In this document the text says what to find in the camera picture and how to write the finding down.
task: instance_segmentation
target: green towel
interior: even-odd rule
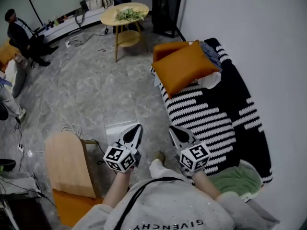
[[[244,201],[257,196],[261,189],[261,178],[258,172],[246,164],[227,168],[209,177],[211,182],[222,192],[235,192]]]

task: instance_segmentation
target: fiducial marker cube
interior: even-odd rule
[[[110,169],[119,172],[126,172],[136,162],[130,149],[112,146],[107,148],[104,161]]]
[[[190,171],[199,170],[207,164],[211,153],[205,143],[186,148],[180,153],[180,163]]]

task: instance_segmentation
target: green plant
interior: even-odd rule
[[[144,11],[135,11],[133,8],[124,8],[123,10],[117,12],[115,18],[118,21],[134,21],[137,19],[144,20],[145,16]]]

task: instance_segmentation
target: white sneaker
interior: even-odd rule
[[[18,116],[18,119],[20,121],[22,121],[24,119],[24,116],[25,116],[26,112],[27,111],[23,108],[22,111],[21,111],[21,114]]]

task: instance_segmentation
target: gray tile floor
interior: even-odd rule
[[[116,138],[114,128],[140,123],[143,126],[139,148],[142,160],[134,170],[130,183],[150,177],[148,165],[158,150],[167,154],[166,166],[179,171],[173,158],[176,151],[168,136],[168,116],[161,94],[153,86],[149,69],[154,45],[180,39],[153,34],[150,17],[143,26],[149,53],[141,43],[120,48],[117,63],[114,62],[115,36],[112,35],[112,28],[108,35],[93,36],[80,47],[65,47],[65,42],[74,35],[53,44],[58,45],[59,49],[46,58],[51,65],[29,70],[26,84],[17,98],[20,105],[27,109],[21,128],[21,143],[26,151],[44,151],[45,139],[53,132],[59,132],[62,123],[79,125],[82,128],[81,138],[98,140],[105,151]],[[78,36],[73,39],[84,41],[92,33],[103,34],[104,30],[104,25],[96,25],[79,35],[76,33]],[[18,132],[13,133],[14,125],[12,118],[0,122],[0,157],[16,160],[14,170],[18,171],[21,155],[17,145],[20,136]],[[87,149],[94,180],[101,194],[105,195],[114,173],[105,164],[96,164],[103,157],[97,146],[90,145]],[[43,193],[52,199],[44,155],[26,155],[21,171],[35,173]],[[41,203],[53,229],[69,229],[61,225],[56,209],[48,201],[41,199]]]

